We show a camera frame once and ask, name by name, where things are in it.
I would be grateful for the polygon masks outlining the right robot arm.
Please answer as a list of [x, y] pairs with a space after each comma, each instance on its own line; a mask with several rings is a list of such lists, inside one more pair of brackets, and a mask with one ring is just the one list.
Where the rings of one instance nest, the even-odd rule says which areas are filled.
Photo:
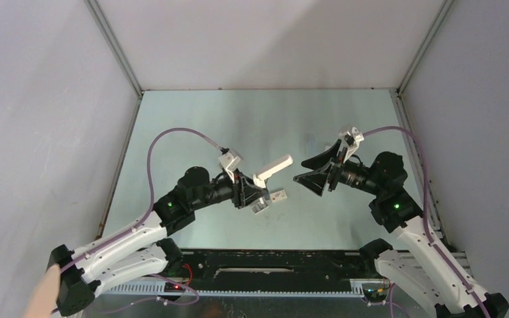
[[345, 159], [347, 153], [338, 140], [329, 150], [304, 160], [302, 167], [308, 172], [293, 180], [318, 196], [339, 184], [373, 195], [369, 207], [374, 220], [405, 244], [421, 267], [416, 270], [391, 244], [378, 238], [360, 248], [360, 271], [389, 279], [431, 317], [504, 317], [509, 310], [505, 297], [489, 293], [467, 273], [404, 189], [408, 174], [402, 157], [381, 152], [367, 167]]

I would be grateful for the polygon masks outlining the staple tray with staples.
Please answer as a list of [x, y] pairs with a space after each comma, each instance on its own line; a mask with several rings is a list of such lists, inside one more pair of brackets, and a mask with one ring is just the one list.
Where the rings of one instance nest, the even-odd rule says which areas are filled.
[[262, 211], [264, 211], [265, 209], [267, 209], [268, 206], [269, 206], [269, 204], [268, 204], [267, 200], [264, 197], [261, 197], [253, 202], [253, 204], [251, 205], [251, 209], [252, 209], [253, 213], [259, 214]]

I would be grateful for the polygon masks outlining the staple box sleeve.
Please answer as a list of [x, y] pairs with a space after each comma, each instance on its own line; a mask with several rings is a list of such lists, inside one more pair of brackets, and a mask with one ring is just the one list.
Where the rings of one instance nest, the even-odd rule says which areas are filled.
[[272, 204], [284, 201], [287, 198], [288, 198], [288, 195], [287, 195], [285, 189], [280, 189], [280, 190], [274, 191], [270, 194], [270, 201]]

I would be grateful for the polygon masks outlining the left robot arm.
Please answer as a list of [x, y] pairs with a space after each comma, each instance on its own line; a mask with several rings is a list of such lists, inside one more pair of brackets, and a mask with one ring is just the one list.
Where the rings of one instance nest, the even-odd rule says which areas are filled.
[[170, 235], [195, 221], [199, 209], [224, 201], [237, 209], [263, 202], [269, 196], [266, 181], [272, 174], [266, 169], [249, 177], [235, 169], [210, 178], [205, 168], [191, 167], [171, 191], [117, 232], [73, 250], [64, 244], [56, 247], [48, 261], [60, 267], [53, 311], [70, 316], [134, 278], [180, 273], [182, 253]]

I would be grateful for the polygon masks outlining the cream stapler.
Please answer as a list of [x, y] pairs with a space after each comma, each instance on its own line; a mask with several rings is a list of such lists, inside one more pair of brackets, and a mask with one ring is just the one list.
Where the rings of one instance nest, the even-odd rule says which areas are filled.
[[254, 185], [260, 188], [266, 188], [267, 179], [288, 166], [291, 166], [293, 162], [294, 159], [289, 154], [272, 161], [253, 174]]

